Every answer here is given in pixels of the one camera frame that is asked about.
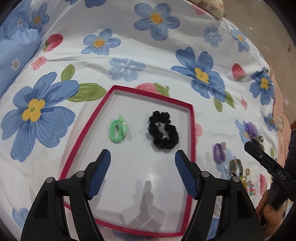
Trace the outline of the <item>right hand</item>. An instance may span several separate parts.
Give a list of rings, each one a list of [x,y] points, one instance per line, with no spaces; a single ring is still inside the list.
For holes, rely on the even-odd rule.
[[[264,217],[267,221],[266,225],[263,226],[263,234],[265,240],[268,240],[280,227],[285,217],[285,211],[287,209],[288,201],[284,202],[278,209],[274,209],[270,204],[267,204],[269,196],[269,190],[264,192],[256,212],[259,218]]]

